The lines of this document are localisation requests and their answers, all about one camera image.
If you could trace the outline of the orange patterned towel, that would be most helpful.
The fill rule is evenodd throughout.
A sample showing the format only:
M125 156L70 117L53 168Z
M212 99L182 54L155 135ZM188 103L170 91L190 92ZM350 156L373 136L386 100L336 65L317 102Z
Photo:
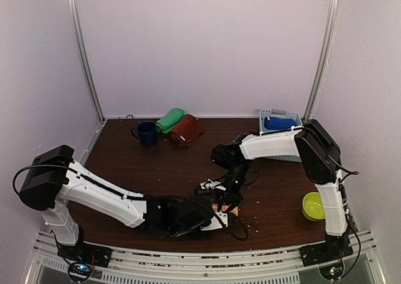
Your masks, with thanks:
M226 213L232 214L232 215L234 215L234 216L239 216L239 208L238 208L237 206L234 207L234 208L232 208L230 211L228 211L228 209L229 209L229 206L228 206L228 205L223 204L223 205L221 206L221 208L219 209L218 204L217 204L217 203L213 203L213 204L212 204L212 208L213 208L213 210L214 210L215 212L221 211L221 212L226 212Z

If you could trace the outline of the blue towel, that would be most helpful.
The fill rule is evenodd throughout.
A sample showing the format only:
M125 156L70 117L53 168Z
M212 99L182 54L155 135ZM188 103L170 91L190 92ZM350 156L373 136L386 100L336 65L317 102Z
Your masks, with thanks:
M286 130L295 125L296 122L291 118L278 118L267 116L264 119L264 127L267 130Z

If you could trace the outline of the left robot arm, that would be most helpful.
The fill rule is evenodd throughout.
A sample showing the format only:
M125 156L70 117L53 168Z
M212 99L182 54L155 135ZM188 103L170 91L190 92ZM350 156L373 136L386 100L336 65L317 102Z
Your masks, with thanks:
M158 238L203 238L210 231L227 229L232 211L243 199L239 184L230 187L211 180L201 183L193 197L129 191L90 172L73 154L72 147L61 145L36 156L15 173L15 178L26 176L14 191L23 204L41 213L59 245L76 261L85 261L90 247L69 213L69 201Z

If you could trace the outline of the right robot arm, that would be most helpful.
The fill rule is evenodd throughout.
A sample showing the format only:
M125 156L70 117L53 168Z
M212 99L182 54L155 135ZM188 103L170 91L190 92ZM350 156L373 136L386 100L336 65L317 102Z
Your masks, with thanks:
M217 206L232 209L239 205L240 190L255 160L280 161L285 157L295 157L316 187L325 216L321 254L334 260L345 250L350 232L344 181L358 173L343 166L339 145L316 119L272 132L240 134L228 144L215 146L211 161L226 170L222 183L215 188Z

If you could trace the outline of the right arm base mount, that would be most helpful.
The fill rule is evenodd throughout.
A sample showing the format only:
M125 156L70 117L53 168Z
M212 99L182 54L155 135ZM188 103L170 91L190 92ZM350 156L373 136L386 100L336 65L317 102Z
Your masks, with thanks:
M317 265L323 279L336 281L345 274L344 257L352 255L353 248L350 245L341 247L322 242L303 246L299 253L304 267Z

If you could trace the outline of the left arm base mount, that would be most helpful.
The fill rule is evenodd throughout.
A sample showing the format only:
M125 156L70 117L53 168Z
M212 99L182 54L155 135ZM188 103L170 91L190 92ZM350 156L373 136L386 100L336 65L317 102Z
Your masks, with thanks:
M96 267L109 266L112 250L108 247L83 243L82 247L57 244L57 255L67 267L67 275L74 282L87 281Z

